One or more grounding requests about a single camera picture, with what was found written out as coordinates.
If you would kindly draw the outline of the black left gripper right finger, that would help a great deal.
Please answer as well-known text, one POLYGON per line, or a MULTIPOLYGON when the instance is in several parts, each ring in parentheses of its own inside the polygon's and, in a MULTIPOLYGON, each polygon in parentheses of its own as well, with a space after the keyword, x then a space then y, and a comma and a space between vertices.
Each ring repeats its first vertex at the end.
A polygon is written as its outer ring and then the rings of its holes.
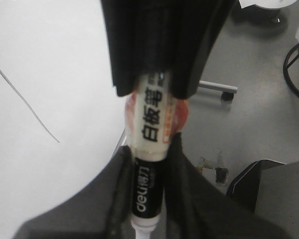
MULTIPOLYGON (((75 196, 24 222, 16 239, 127 239, 130 224, 132 158, 122 146, 101 173, 75 196)), ((182 151, 177 133, 164 177, 166 221, 158 239, 288 239, 290 234, 239 206, 208 182, 182 151)))

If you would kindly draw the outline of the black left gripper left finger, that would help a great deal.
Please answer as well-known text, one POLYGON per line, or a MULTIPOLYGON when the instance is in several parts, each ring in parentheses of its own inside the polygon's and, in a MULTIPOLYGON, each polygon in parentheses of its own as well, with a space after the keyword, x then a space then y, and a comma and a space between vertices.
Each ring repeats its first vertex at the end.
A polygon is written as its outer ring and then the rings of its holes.
POLYGON ((170 70, 170 91, 188 99, 198 88, 231 0, 104 0, 113 85, 130 94, 142 74, 170 70))

